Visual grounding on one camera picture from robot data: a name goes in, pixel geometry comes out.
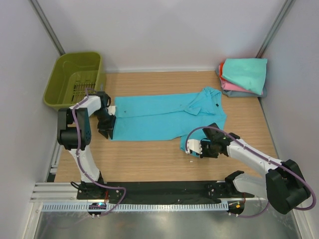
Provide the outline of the blue t shirt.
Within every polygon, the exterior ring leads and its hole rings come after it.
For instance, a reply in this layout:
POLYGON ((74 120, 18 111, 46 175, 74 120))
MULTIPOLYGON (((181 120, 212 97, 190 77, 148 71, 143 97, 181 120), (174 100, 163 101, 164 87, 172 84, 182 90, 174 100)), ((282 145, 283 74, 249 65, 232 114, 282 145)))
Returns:
POLYGON ((168 141, 180 138, 185 150, 188 135, 201 140, 199 127, 217 124, 224 128, 222 93, 205 87, 199 93, 116 97, 114 141, 168 141))

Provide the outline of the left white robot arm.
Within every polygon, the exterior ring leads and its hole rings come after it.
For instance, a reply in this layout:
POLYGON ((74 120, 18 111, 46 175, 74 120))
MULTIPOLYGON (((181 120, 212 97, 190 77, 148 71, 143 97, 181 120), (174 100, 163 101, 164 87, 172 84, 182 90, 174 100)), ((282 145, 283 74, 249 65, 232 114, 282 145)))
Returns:
POLYGON ((102 199, 107 193, 89 146, 92 138, 90 116, 98 120, 98 133, 112 139, 115 112, 116 107, 111 105, 111 98, 104 91, 87 94, 74 106, 58 110, 57 141, 73 156, 81 175, 79 184, 71 182, 78 190, 77 199, 102 199))

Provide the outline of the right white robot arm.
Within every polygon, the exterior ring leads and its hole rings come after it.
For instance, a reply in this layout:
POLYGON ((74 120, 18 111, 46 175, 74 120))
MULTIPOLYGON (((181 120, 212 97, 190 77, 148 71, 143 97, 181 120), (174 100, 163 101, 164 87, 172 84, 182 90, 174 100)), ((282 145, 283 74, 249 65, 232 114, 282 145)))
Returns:
POLYGON ((237 191, 266 199, 279 213, 287 214, 312 196, 301 170, 293 160, 281 161, 247 144, 233 133, 225 133, 216 124, 202 128, 208 145, 202 147, 214 157, 224 154, 254 169, 259 177, 246 173, 234 176, 232 184, 237 191))

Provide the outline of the green plastic bin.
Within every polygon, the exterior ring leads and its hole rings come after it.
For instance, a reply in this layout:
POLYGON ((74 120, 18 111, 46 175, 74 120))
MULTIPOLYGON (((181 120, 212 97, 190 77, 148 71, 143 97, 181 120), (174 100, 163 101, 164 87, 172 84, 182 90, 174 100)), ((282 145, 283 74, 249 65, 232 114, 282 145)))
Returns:
POLYGON ((97 52, 73 52, 60 56, 53 67, 43 95, 44 103, 58 111, 81 101, 85 89, 105 89, 103 58, 97 52))

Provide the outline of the folded pink t shirt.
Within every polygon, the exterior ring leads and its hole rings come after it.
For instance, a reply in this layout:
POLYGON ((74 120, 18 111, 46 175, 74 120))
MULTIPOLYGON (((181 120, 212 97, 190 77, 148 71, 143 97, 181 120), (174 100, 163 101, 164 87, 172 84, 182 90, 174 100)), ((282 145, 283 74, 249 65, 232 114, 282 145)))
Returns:
POLYGON ((225 90, 225 91, 239 91, 239 92, 245 92, 246 91, 242 87, 237 86, 237 85, 225 80, 224 78, 220 79, 220 82, 221 82, 221 88, 223 90, 225 90))

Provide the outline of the folded orange t shirt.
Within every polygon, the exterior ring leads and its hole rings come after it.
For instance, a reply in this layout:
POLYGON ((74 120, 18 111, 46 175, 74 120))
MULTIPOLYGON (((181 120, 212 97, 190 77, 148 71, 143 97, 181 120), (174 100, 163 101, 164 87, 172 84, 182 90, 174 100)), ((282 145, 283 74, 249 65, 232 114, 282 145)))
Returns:
POLYGON ((223 77, 222 77, 222 68, 223 68, 223 65, 224 65, 223 62, 219 65, 219 78, 220 78, 220 79, 223 79, 223 77))

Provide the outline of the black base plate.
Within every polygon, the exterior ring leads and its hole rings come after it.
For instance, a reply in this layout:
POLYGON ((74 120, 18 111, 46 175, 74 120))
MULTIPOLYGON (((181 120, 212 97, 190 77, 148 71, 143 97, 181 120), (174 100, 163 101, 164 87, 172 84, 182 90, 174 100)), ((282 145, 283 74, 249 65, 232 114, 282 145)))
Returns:
POLYGON ((122 204, 135 205, 197 205, 218 204, 224 198, 253 198, 254 195, 237 191, 233 183, 224 181, 170 181, 170 182, 109 182, 105 189, 93 183, 71 185, 78 190, 78 200, 108 200, 119 202, 126 188, 122 204))

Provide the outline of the aluminium frame rail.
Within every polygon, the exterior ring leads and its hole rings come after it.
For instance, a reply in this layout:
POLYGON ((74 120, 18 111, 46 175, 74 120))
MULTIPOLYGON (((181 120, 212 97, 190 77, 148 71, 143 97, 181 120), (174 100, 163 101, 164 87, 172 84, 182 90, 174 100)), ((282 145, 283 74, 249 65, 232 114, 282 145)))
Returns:
POLYGON ((224 181, 109 182, 108 188, 87 183, 37 183, 32 199, 108 200, 116 203, 127 190, 125 204, 217 203, 226 198, 263 198, 300 204, 309 191, 298 180, 281 179, 266 183, 261 178, 239 176, 224 181))

